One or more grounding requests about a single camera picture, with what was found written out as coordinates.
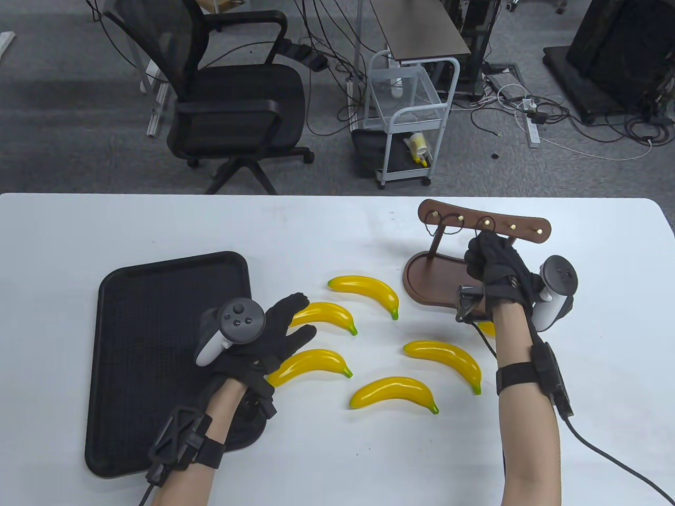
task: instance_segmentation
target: black glove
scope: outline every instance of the black glove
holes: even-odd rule
[[[466,273],[483,282],[485,309],[490,318],[492,308],[501,300],[522,304],[525,313],[532,315],[533,304],[541,300],[543,281],[530,272],[506,238],[483,230],[469,241],[464,260]]]
[[[278,301],[265,313],[265,330],[255,341],[234,345],[223,351],[209,364],[213,379],[200,395],[200,405],[208,404],[211,396],[223,386],[227,378],[235,378],[258,397],[267,418],[274,413],[272,394],[274,388],[265,380],[266,374],[275,372],[284,360],[290,358],[317,334],[317,328],[304,325],[286,335],[293,317],[309,305],[302,293],[295,293]]]

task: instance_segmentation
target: toy banana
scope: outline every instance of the toy banana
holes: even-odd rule
[[[332,323],[341,329],[350,331],[352,335],[358,333],[351,313],[342,306],[330,302],[313,302],[293,317],[290,326],[297,327],[314,322]]]
[[[278,371],[267,377],[267,382],[275,388],[280,387],[287,381],[314,370],[337,372],[348,378],[353,376],[341,355],[329,349],[309,349],[286,360]]]
[[[328,281],[330,289],[342,293],[357,293],[377,300],[398,320],[398,296],[388,285],[378,279],[365,276],[338,276]]]
[[[485,334],[488,337],[495,337],[497,335],[497,331],[495,330],[495,324],[492,322],[479,323],[478,328],[482,330],[483,334]]]
[[[468,381],[474,394],[481,394],[481,368],[463,349],[440,341],[413,341],[406,344],[403,351],[412,358],[434,360],[452,367]]]
[[[353,410],[358,410],[388,399],[411,401],[427,408],[435,415],[438,414],[438,407],[428,386],[416,379],[401,376],[383,378],[369,383],[352,396],[349,406]]]

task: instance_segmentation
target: banana hanger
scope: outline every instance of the banana hanger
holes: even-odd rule
[[[403,269],[403,286],[408,295],[425,306],[440,306],[456,309],[457,290],[461,285],[480,286],[480,282],[466,273],[463,258],[443,255],[438,246],[446,228],[469,230],[493,230],[507,235],[511,242],[516,239],[542,243],[551,235],[551,223],[544,218],[499,215],[486,211],[453,206],[437,200],[427,199],[417,209],[417,215],[429,230],[436,225],[429,251],[414,255]],[[474,310],[476,317],[485,316],[485,303]]]

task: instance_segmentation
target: white table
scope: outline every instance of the white table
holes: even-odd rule
[[[401,271],[431,243],[421,198],[267,196],[0,196],[0,490],[11,506],[134,506],[142,475],[103,480],[84,465],[97,289],[122,266],[235,250],[253,296],[269,306],[296,290],[341,301],[357,337],[321,327],[312,347],[346,358],[350,380],[315,373],[281,387],[278,415],[248,449],[227,454],[212,505],[498,505],[502,456],[495,362],[449,311],[415,304]],[[542,245],[518,242],[534,270],[550,254],[575,265],[574,310],[553,343],[591,442],[675,493],[675,240],[649,200],[443,199],[496,213],[543,216]],[[460,254],[469,232],[441,243]],[[401,298],[392,321],[374,302],[325,289],[362,273]],[[654,313],[652,301],[666,310]],[[406,358],[413,339],[445,339],[483,368],[474,397],[454,371]],[[427,383],[438,416],[405,401],[350,411],[351,394],[390,375]],[[561,427],[564,503],[660,506],[637,479],[585,449]]]

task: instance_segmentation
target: forearm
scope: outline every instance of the forearm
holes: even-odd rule
[[[207,436],[224,443],[234,412],[242,400],[246,386],[228,379],[211,398],[207,414],[213,419]],[[211,495],[215,469],[194,463],[185,471],[174,471],[155,495],[153,506],[206,506]]]
[[[520,304],[493,311],[497,364],[530,362],[532,339]],[[560,435],[551,401],[535,383],[513,385],[499,396],[499,426],[506,460],[503,506],[559,506]]]

